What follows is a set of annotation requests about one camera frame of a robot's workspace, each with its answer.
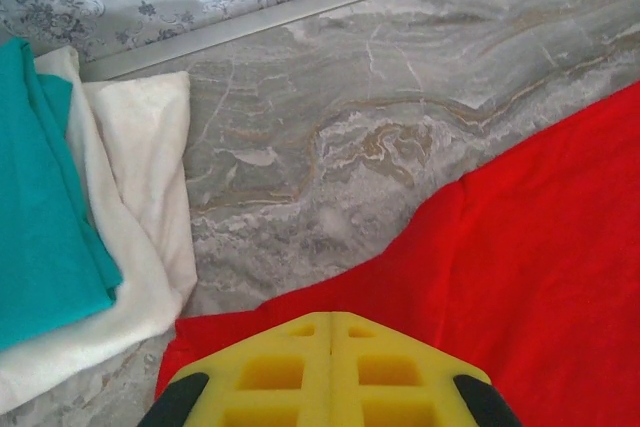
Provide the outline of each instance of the marble veining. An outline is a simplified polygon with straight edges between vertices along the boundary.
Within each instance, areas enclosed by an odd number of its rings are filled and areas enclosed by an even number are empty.
[[[247,309],[376,255],[438,188],[640,79],[640,0],[369,0],[129,77],[183,69],[186,315]],[[0,426],[135,425],[171,336]]]

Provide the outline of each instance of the gray marble tile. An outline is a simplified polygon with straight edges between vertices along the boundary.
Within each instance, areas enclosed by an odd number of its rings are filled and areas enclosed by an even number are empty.
[[[186,314],[246,309],[379,253],[438,188],[640,79],[640,0],[369,0],[134,76],[183,69]],[[0,425],[135,425],[171,335]]]

